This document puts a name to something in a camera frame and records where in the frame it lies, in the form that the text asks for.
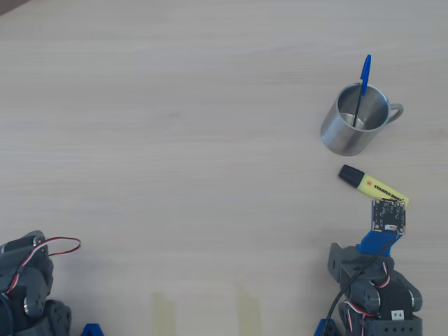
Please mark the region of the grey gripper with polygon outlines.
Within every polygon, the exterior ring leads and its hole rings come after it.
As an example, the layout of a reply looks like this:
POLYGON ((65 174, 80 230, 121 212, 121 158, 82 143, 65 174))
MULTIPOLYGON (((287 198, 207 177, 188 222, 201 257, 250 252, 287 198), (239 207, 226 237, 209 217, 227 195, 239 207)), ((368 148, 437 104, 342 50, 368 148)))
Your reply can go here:
MULTIPOLYGON (((343 286, 346 282, 360 270, 373 255, 362 254, 355 246, 345 246, 338 242, 332 243, 328 256, 328 271, 334 280, 343 286)), ((395 267, 392 257, 380 256, 369 267, 360 273, 357 280, 370 280, 380 282, 386 279, 383 263, 388 264, 388 270, 395 267)))

